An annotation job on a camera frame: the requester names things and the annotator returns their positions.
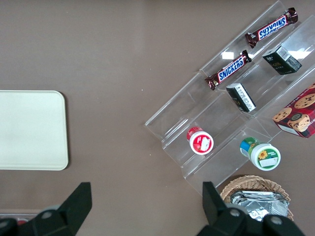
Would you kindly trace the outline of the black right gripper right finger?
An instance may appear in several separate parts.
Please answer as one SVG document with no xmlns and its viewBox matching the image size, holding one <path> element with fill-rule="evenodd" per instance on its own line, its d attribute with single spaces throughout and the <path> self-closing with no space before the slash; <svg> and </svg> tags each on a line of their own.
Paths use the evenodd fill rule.
<svg viewBox="0 0 315 236">
<path fill-rule="evenodd" d="M 242 210 L 227 207 L 212 182 L 204 182 L 202 205 L 208 220 L 200 236 L 262 236 L 262 223 L 251 219 Z"/>
</svg>

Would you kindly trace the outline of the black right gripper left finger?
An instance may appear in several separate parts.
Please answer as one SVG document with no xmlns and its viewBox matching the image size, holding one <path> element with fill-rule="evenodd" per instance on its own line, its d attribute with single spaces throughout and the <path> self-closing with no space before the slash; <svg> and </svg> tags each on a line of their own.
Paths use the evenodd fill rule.
<svg viewBox="0 0 315 236">
<path fill-rule="evenodd" d="M 90 182 L 82 182 L 57 208 L 42 211 L 25 225 L 27 236 L 74 236 L 92 209 Z"/>
</svg>

